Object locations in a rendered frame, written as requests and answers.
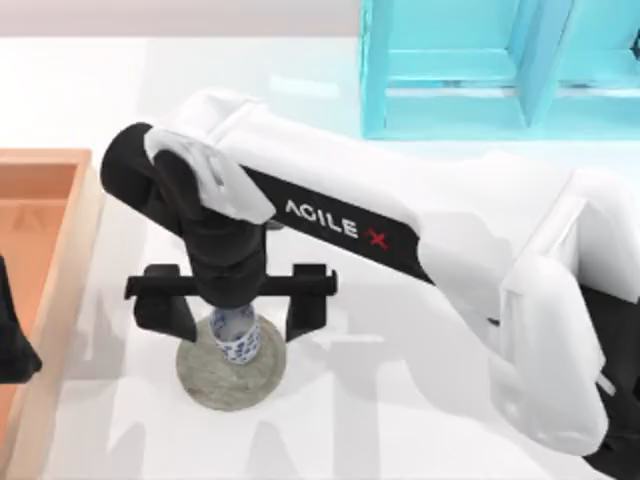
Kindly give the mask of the shallow salmon-coloured box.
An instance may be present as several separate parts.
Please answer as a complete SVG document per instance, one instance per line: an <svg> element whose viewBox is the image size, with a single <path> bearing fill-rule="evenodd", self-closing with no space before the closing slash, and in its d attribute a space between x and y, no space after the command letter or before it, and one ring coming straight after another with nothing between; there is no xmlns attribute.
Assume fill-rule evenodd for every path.
<svg viewBox="0 0 640 480"><path fill-rule="evenodd" d="M0 480L40 480L102 207L84 149L0 149L0 281L43 366L0 384Z"/></svg>

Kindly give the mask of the blue and white cup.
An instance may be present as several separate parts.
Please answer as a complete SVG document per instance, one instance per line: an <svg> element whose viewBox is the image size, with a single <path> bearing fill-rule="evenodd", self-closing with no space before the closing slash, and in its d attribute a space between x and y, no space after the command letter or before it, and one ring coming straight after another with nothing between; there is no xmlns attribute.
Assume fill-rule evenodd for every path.
<svg viewBox="0 0 640 480"><path fill-rule="evenodd" d="M230 363L244 365L258 353L261 327L252 305L215 308L209 327L216 345Z"/></svg>

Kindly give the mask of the grey round coaster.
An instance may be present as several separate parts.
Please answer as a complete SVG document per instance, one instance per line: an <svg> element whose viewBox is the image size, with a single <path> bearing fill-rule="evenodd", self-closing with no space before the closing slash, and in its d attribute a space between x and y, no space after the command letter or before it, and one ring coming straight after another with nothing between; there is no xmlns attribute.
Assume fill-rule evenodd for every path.
<svg viewBox="0 0 640 480"><path fill-rule="evenodd" d="M196 323L196 342L181 341L176 373L196 403L213 410L239 411L264 401L278 387L286 370L286 342L272 322L262 315L258 320L259 348L256 356L243 365L224 358L205 319Z"/></svg>

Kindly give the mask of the light blue rack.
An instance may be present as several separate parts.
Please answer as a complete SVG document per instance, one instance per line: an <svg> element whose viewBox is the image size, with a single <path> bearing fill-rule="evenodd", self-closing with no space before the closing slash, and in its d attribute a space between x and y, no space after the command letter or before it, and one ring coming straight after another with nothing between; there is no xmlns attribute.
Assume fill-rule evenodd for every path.
<svg viewBox="0 0 640 480"><path fill-rule="evenodd" d="M640 0L361 0L361 132L640 140Z"/></svg>

